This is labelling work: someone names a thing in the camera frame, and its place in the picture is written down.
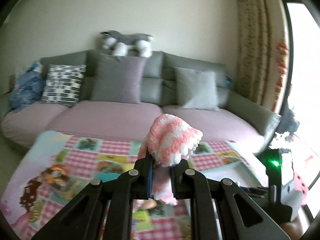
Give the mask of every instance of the patterned pillow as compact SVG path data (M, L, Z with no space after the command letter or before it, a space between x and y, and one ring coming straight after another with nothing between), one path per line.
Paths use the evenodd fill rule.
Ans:
M41 100L64 106L72 106L78 102L85 68L85 65L50 65Z

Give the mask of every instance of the fuzzy cloth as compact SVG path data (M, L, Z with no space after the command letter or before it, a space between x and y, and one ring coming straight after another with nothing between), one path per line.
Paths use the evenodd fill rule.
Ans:
M203 133L171 114L157 117L143 140L138 159L144 158L147 149L155 160L152 194L155 200L176 205L170 179L170 167L188 159L197 148Z

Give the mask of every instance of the sofa armrest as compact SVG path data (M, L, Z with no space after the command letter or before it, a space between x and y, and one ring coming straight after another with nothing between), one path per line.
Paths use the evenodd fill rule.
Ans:
M11 93L4 94L0 96L0 122L9 112L9 98Z
M271 112L233 91L230 92L226 110L251 124L265 139L271 139L281 119L279 114Z

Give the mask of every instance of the gray sofa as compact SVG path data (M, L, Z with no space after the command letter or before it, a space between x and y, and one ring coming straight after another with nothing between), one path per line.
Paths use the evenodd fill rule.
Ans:
M88 50L41 59L46 78L50 64L87 65L80 101L68 108L58 104L35 104L20 112L8 112L9 94L0 98L0 121L4 137L13 146L28 149L45 130L76 136L119 140L142 140L153 120L162 113L174 114L201 130L203 140L234 140L248 151L259 153L273 135L280 116L230 91L225 85L225 66L154 51L148 59L141 83L141 104L92 102L99 53ZM130 51L129 56L136 56ZM219 111L179 109L176 106L174 67L215 71Z

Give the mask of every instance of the green light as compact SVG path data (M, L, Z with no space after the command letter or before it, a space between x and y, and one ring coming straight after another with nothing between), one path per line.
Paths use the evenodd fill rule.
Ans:
M280 163L277 162L277 161L272 161L271 163L272 163L274 166L276 166L276 167L280 166Z

